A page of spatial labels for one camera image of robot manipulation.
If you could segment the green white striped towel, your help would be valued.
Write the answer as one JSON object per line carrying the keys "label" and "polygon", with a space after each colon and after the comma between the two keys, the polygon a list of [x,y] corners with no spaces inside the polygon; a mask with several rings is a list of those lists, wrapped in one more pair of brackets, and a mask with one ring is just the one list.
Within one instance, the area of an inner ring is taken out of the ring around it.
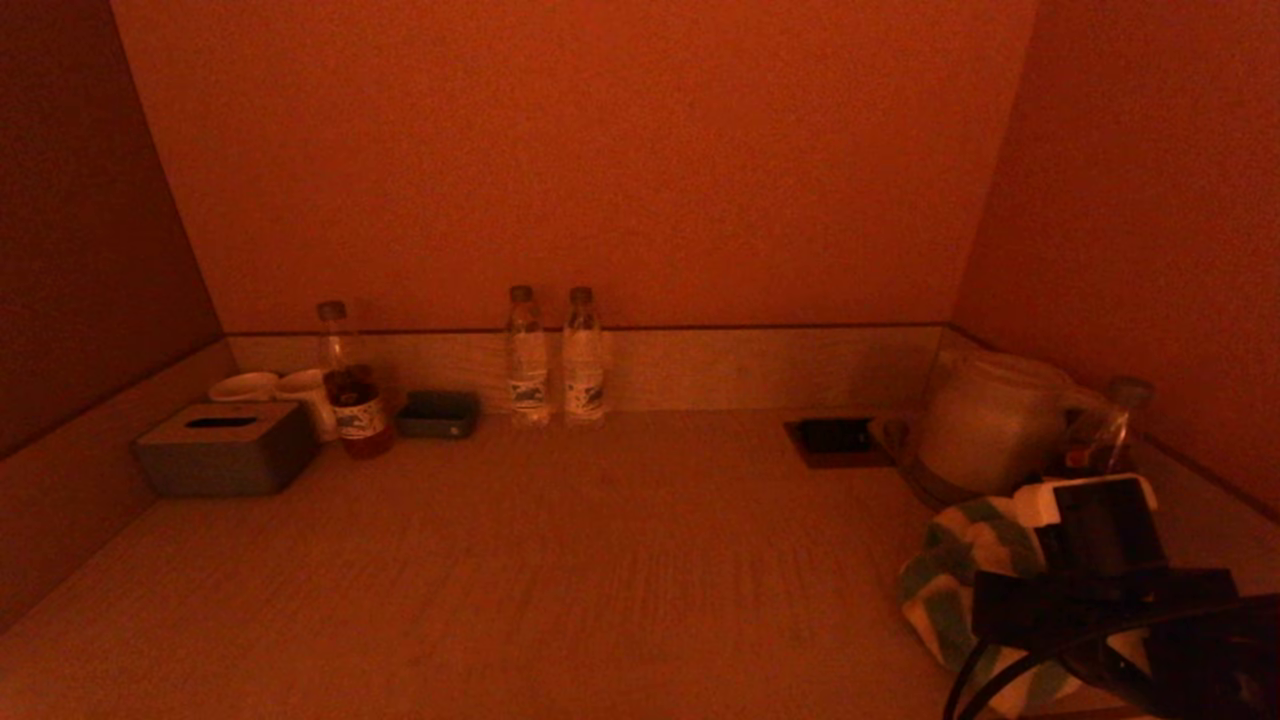
{"label": "green white striped towel", "polygon": [[[922,643],[959,673],[978,644],[972,615],[978,571],[1034,578],[1044,560],[1033,532],[1015,516],[1012,500],[978,498],[937,514],[922,550],[900,570],[899,605]],[[1025,651],[992,644],[978,659],[965,691],[977,691]],[[1046,661],[1001,689],[988,708],[1010,720],[1075,694],[1084,683],[1060,662]]]}

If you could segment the brown drink bottle white label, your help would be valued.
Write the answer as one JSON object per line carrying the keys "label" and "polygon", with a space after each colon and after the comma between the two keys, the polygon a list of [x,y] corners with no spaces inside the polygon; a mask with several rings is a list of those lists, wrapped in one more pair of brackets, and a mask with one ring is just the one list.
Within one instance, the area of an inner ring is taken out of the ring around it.
{"label": "brown drink bottle white label", "polygon": [[1101,398],[1068,424],[1048,477],[1083,479],[1135,473],[1134,418],[1155,398],[1155,386],[1138,377],[1112,377]]}

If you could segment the grey kettle base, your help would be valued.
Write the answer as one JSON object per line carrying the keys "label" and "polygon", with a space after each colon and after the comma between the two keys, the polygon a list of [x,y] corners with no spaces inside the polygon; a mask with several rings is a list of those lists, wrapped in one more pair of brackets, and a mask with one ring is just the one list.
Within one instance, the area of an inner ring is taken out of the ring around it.
{"label": "grey kettle base", "polygon": [[899,470],[908,488],[925,506],[934,510],[948,509],[978,498],[1012,498],[1010,493],[979,492],[955,486],[922,464],[909,464]]}

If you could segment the white electric kettle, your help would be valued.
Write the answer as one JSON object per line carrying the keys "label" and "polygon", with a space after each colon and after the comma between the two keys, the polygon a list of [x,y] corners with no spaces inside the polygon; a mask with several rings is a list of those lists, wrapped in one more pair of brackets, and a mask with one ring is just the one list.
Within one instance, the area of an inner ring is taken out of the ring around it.
{"label": "white electric kettle", "polygon": [[1066,372],[1029,357],[945,350],[940,383],[911,423],[908,465],[955,486],[1012,493],[1041,471],[1068,432],[1068,416],[1101,395]]}

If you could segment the black pop-up power socket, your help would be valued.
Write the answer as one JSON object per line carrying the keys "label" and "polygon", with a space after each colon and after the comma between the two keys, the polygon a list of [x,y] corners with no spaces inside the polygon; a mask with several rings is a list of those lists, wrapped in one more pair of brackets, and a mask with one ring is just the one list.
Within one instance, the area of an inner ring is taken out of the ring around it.
{"label": "black pop-up power socket", "polygon": [[786,421],[783,430],[809,469],[891,468],[870,424],[868,416],[818,416]]}

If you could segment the clear water bottle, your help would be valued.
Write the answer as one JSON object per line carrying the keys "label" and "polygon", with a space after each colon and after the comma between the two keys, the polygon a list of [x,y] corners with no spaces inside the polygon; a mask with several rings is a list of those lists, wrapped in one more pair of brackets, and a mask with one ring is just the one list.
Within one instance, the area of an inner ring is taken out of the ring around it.
{"label": "clear water bottle", "polygon": [[534,290],[529,284],[509,288],[506,347],[513,421],[524,427],[545,427],[550,420],[547,333]]}
{"label": "clear water bottle", "polygon": [[605,350],[602,320],[590,287],[570,291],[562,331],[564,415],[571,425],[594,427],[605,416]]}

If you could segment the small teal box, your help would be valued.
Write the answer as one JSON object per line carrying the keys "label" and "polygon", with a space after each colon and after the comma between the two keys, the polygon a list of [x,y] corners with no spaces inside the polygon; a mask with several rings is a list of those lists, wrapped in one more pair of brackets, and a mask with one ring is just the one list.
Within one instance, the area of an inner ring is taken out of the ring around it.
{"label": "small teal box", "polygon": [[474,392],[417,389],[406,395],[396,428],[408,438],[465,439],[475,432],[480,414],[481,400]]}

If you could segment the brown drink bottle patterned label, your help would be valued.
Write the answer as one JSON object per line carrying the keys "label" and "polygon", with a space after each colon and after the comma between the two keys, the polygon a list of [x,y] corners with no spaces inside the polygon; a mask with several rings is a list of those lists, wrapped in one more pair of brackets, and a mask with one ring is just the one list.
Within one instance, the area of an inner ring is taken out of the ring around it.
{"label": "brown drink bottle patterned label", "polygon": [[352,459],[379,457],[393,447],[396,428],[371,356],[351,325],[344,302],[323,301],[316,313],[323,324],[319,341],[323,388],[338,438]]}

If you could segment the white ceramic cup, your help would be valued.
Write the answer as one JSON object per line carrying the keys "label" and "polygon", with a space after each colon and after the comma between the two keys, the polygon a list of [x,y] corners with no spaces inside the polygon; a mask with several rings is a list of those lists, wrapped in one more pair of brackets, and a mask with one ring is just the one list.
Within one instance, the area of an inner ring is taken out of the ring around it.
{"label": "white ceramic cup", "polygon": [[228,377],[207,389],[215,404],[261,404],[275,397],[280,377],[273,372],[251,372]]}
{"label": "white ceramic cup", "polygon": [[324,377],[325,372],[320,368],[293,372],[276,380],[273,397],[301,404],[310,416],[317,442],[329,443],[339,439],[339,433]]}

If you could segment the grey tissue box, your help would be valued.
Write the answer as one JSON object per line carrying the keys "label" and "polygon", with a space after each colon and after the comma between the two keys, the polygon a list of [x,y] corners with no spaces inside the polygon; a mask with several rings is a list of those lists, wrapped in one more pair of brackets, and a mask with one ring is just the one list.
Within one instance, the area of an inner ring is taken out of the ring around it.
{"label": "grey tissue box", "polygon": [[151,487],[168,498],[278,495],[317,456],[297,402],[192,404],[131,442]]}

